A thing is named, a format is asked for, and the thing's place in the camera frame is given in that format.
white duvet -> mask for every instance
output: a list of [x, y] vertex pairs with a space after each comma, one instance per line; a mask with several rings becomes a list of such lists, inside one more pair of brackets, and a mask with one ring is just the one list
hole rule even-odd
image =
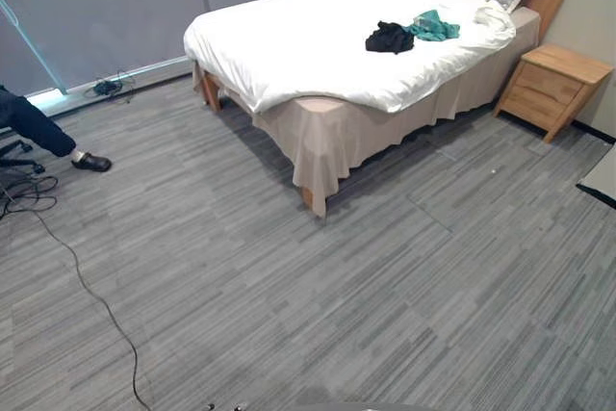
[[[407, 26], [428, 10], [459, 24], [460, 38], [416, 38], [415, 48], [398, 55], [366, 51], [379, 20]], [[260, 0], [199, 16], [184, 46], [255, 113], [308, 95], [395, 113], [515, 35], [509, 15], [483, 0]]]

drawer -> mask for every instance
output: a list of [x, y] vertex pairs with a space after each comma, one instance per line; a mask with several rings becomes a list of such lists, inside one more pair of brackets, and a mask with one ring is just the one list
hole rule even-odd
[[514, 86], [502, 109], [545, 130], [550, 130], [566, 106], [542, 92]]
[[524, 65], [516, 85], [544, 93], [562, 105], [571, 103], [582, 87], [575, 79], [530, 63]]

wooden nightstand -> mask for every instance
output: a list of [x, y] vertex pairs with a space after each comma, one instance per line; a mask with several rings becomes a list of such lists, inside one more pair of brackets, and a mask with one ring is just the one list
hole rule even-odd
[[522, 56], [499, 104], [507, 111], [548, 131], [550, 143], [569, 125], [612, 71], [612, 66], [556, 45], [542, 45]]

wall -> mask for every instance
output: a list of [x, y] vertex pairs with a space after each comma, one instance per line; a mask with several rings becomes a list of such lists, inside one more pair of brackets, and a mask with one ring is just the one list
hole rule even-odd
[[[616, 64], [615, 0], [565, 0], [545, 41]], [[616, 79], [600, 89], [577, 118], [616, 137]]]

wooden bed leg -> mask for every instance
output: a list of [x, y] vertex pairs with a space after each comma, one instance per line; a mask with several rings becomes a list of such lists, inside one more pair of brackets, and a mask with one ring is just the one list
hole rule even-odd
[[201, 79], [201, 90], [203, 91], [205, 102], [209, 103], [212, 107], [212, 111], [218, 113], [222, 110], [220, 100], [218, 99], [218, 86], [216, 82], [214, 82], [214, 79], [212, 79], [212, 76], [207, 72], [204, 73]]
[[301, 198], [308, 209], [312, 211], [312, 192], [306, 187], [301, 187]]

